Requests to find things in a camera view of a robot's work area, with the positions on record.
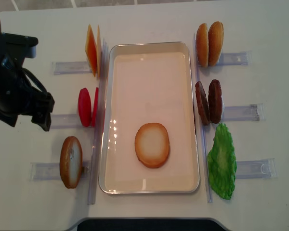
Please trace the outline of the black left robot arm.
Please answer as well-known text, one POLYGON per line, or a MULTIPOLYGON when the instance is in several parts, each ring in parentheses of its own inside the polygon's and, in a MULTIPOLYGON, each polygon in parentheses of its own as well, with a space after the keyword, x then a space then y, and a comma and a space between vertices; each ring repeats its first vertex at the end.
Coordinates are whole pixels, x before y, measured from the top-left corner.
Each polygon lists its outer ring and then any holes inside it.
POLYGON ((44 131, 51 126, 54 98, 28 69, 25 58, 36 56, 36 37, 3 33, 0 24, 0 121, 14 127, 19 115, 44 131))

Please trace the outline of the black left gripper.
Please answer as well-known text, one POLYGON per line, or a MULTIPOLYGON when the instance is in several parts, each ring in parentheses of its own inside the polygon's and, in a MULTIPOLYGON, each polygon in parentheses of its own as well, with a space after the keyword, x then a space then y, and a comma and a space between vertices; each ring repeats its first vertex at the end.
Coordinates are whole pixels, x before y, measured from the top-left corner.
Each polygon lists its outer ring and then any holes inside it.
POLYGON ((31 116, 31 122, 44 131, 51 126, 54 98, 42 83, 26 68, 16 70, 16 80, 5 93, 7 116, 5 123, 14 127, 18 116, 31 116))

